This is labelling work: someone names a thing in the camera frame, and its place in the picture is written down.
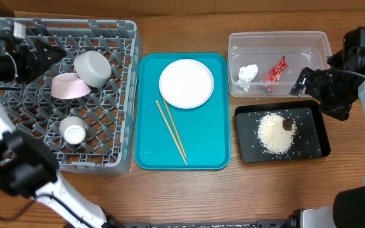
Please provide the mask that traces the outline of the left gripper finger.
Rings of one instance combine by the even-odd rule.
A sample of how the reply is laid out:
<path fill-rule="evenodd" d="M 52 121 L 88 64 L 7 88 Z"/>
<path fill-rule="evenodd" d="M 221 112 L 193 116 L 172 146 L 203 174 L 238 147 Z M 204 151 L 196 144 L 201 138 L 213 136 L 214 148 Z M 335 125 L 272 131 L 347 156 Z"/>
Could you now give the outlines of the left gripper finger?
<path fill-rule="evenodd" d="M 58 62 L 66 57 L 67 52 L 59 46 L 52 46 L 39 38 L 27 37 L 30 46 L 28 62 Z"/>
<path fill-rule="evenodd" d="M 46 73 L 58 74 L 58 63 L 60 61 L 31 61 L 28 64 L 27 80 L 33 81 Z"/>

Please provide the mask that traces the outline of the red snack wrapper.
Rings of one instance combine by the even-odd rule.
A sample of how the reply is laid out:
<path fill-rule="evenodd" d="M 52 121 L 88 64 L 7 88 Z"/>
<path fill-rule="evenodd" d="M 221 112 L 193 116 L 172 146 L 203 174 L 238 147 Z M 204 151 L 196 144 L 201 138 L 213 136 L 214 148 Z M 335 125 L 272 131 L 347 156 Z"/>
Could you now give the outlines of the red snack wrapper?
<path fill-rule="evenodd" d="M 282 72 L 288 68 L 288 64 L 286 63 L 286 56 L 282 56 L 282 58 L 275 64 L 275 66 L 263 76 L 260 82 L 267 83 L 266 87 L 273 91 L 275 85 L 270 85 L 270 83 L 276 83 L 279 81 Z"/>

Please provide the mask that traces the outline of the pink bowl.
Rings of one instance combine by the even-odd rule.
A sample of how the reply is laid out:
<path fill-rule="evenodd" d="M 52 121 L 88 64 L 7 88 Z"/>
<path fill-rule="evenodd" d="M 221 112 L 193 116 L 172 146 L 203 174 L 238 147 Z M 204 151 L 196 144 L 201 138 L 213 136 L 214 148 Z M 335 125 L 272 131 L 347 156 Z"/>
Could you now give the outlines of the pink bowl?
<path fill-rule="evenodd" d="M 77 73 L 63 73 L 55 76 L 51 83 L 51 95 L 58 99 L 75 99 L 88 95 L 90 87 Z"/>

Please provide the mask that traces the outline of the brown food chunk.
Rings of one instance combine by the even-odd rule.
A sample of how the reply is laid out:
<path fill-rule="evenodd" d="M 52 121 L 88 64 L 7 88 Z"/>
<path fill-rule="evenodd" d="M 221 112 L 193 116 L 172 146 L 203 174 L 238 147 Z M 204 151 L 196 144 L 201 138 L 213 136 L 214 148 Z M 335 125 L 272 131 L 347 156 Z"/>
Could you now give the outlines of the brown food chunk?
<path fill-rule="evenodd" d="M 282 122 L 285 131 L 291 131 L 293 129 L 293 120 L 291 118 L 286 118 Z"/>

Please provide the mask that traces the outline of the grey-green bowl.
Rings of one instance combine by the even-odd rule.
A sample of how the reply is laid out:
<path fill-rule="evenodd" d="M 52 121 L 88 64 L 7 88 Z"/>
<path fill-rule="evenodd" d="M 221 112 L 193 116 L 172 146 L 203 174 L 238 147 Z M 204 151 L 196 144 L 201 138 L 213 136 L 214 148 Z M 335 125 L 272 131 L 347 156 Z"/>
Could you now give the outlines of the grey-green bowl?
<path fill-rule="evenodd" d="M 112 74 L 107 59 L 97 51 L 87 51 L 74 60 L 78 76 L 91 87 L 102 87 Z"/>

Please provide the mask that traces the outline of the white tissue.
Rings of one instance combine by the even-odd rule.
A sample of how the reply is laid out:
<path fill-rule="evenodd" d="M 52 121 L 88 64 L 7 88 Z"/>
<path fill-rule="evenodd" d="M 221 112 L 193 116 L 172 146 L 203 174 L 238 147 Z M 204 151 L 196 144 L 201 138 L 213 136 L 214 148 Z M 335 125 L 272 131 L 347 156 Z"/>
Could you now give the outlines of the white tissue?
<path fill-rule="evenodd" d="M 238 73 L 238 83 L 240 83 L 240 87 L 248 92 L 250 88 L 251 81 L 256 77 L 259 69 L 256 64 L 243 66 L 240 68 Z"/>

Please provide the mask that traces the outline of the pile of white rice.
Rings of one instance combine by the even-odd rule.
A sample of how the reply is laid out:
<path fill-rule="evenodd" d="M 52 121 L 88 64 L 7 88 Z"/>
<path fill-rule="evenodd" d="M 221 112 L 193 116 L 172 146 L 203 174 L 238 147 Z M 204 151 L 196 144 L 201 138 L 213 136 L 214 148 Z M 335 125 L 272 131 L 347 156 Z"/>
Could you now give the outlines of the pile of white rice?
<path fill-rule="evenodd" d="M 265 148 L 266 153 L 282 155 L 287 153 L 293 145 L 297 125 L 291 118 L 290 126 L 284 127 L 284 117 L 277 113 L 267 113 L 259 120 L 257 138 Z"/>

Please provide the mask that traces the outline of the white paper cup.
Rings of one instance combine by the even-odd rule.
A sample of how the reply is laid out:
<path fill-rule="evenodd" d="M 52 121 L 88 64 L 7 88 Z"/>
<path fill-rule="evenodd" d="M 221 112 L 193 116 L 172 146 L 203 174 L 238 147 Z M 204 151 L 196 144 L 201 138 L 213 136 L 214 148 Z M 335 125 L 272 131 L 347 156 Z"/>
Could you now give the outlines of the white paper cup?
<path fill-rule="evenodd" d="M 70 144 L 80 144 L 86 137 L 85 126 L 79 117 L 64 118 L 59 125 L 60 135 Z"/>

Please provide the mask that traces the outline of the pale pink round plate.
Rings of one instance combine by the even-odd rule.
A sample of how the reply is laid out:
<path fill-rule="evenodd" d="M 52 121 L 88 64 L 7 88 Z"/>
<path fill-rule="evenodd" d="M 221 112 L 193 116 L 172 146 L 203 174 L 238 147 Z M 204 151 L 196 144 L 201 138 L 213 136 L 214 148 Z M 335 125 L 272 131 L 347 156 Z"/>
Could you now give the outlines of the pale pink round plate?
<path fill-rule="evenodd" d="M 214 77 L 198 60 L 176 60 L 160 74 L 159 90 L 164 100 L 176 108 L 197 108 L 211 97 Z"/>

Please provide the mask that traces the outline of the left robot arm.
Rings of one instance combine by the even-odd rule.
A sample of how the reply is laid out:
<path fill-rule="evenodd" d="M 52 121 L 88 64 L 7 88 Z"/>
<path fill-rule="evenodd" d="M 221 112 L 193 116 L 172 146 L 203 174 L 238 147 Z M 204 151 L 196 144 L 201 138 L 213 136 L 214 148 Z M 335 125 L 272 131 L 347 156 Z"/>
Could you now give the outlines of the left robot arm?
<path fill-rule="evenodd" d="M 0 82 L 28 84 L 67 55 L 64 49 L 43 41 L 35 41 L 33 49 L 22 42 L 22 38 L 14 35 L 0 35 Z M 50 207 L 72 227 L 122 226 L 65 180 L 50 148 L 19 131 L 1 102 L 0 190 Z"/>

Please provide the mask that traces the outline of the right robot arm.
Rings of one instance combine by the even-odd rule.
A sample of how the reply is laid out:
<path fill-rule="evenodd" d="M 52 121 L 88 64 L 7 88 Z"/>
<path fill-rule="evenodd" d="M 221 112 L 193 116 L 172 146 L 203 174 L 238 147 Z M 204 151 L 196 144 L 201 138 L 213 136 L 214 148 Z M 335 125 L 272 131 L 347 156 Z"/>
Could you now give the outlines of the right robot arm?
<path fill-rule="evenodd" d="M 321 113 L 347 120 L 352 103 L 359 99 L 365 122 L 365 47 L 354 53 L 339 52 L 328 58 L 330 68 L 305 67 L 290 90 L 316 98 Z M 365 174 L 363 185 L 338 193 L 331 206 L 300 211 L 298 227 L 365 227 Z"/>

